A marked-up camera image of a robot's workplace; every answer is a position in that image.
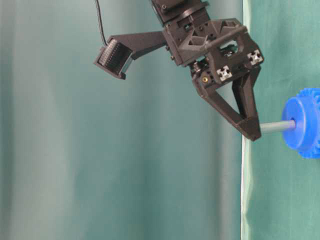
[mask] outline black cable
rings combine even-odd
[[[104,33],[104,27],[102,24],[102,18],[101,18],[101,10],[100,10],[100,4],[99,4],[99,0],[95,0],[95,5],[96,5],[96,13],[98,15],[98,22],[99,22],[99,29],[100,29],[100,34],[101,34],[101,40],[104,44],[104,46],[107,46],[107,41],[105,38],[105,33]]]

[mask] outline black 3d printed part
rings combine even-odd
[[[264,57],[236,19],[210,20],[201,0],[150,0],[163,31],[111,36],[95,64],[125,79],[131,60],[166,46],[177,66],[189,67],[197,93],[245,137],[261,137],[253,87]],[[232,82],[236,112],[217,89]]]

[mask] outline blue gear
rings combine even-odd
[[[320,88],[305,88],[290,98],[282,120],[294,120],[296,125],[283,132],[286,144],[306,159],[320,159]]]

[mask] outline gray rod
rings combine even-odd
[[[279,121],[271,123],[263,123],[260,125],[261,132],[263,134],[283,132],[287,130],[293,130],[296,128],[296,123],[294,120],[290,121]]]

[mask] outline teal backdrop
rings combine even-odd
[[[265,56],[255,86],[262,122],[281,120],[286,101],[304,88],[319,88],[320,2],[245,0],[244,23]],[[282,135],[252,145],[246,240],[320,239],[320,161],[303,159]]]
[[[162,29],[147,0],[100,1],[107,35]],[[164,49],[122,81],[100,47],[93,0],[0,0],[0,239],[239,239],[240,134]]]

